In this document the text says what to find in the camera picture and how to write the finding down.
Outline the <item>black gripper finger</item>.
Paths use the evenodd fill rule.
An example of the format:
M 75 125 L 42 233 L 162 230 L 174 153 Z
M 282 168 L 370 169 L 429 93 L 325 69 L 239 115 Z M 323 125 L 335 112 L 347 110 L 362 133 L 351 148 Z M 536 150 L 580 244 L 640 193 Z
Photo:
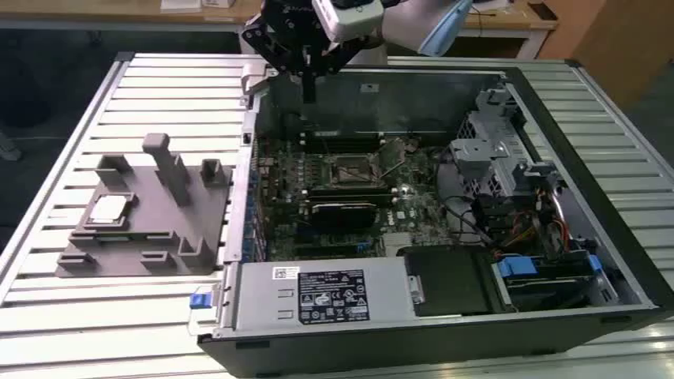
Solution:
M 242 32 L 242 37 L 257 53 L 265 58 L 269 52 L 267 43 L 271 43 L 273 30 L 265 22 L 265 15 L 261 13 L 251 20 Z M 279 73 L 293 75 L 299 80 L 302 88 L 302 101 L 305 103 L 317 102 L 317 79 L 311 68 L 311 57 L 305 55 L 305 60 L 267 60 L 267 63 Z
M 323 49 L 319 55 L 318 76 L 338 73 L 369 43 L 370 37 L 362 36 Z

